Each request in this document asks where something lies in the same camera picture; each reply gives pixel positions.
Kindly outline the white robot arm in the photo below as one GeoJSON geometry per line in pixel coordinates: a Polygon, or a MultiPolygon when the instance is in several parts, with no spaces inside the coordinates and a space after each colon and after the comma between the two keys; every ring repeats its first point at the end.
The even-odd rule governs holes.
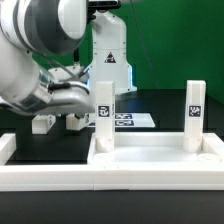
{"type": "Polygon", "coordinates": [[[0,108],[22,115],[86,113],[94,110],[99,81],[115,92],[134,91],[126,59],[126,25],[112,14],[125,0],[0,0],[0,108]],[[92,27],[89,67],[60,74],[34,59],[77,50],[92,27]]]}

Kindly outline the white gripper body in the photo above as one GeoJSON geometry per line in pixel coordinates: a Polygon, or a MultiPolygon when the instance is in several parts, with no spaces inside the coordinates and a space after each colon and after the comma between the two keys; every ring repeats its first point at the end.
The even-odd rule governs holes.
{"type": "Polygon", "coordinates": [[[66,66],[66,70],[56,67],[49,69],[53,82],[53,98],[47,108],[49,114],[73,114],[95,111],[94,93],[86,84],[89,75],[79,65],[66,66]]]}

